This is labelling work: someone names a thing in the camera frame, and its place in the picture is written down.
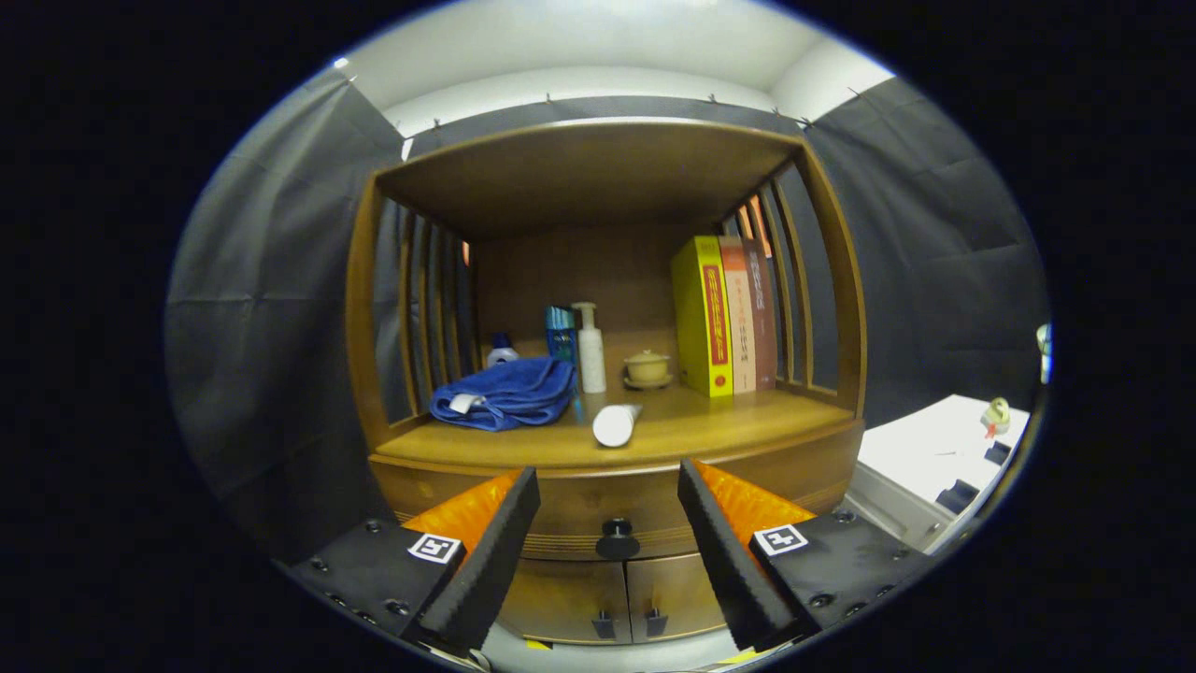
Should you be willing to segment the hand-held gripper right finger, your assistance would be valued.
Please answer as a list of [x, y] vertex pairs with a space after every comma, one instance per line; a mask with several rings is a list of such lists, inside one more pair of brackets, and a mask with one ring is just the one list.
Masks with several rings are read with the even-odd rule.
[[816, 515], [692, 459], [679, 466], [676, 497], [742, 649], [765, 651], [849, 620], [933, 561], [853, 510]]

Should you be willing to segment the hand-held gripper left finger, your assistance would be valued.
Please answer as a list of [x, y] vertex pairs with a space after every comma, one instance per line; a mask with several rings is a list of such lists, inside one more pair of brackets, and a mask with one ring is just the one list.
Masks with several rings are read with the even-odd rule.
[[407, 524], [371, 516], [285, 573], [388, 640], [464, 660], [504, 608], [539, 507], [533, 466], [508, 470]]

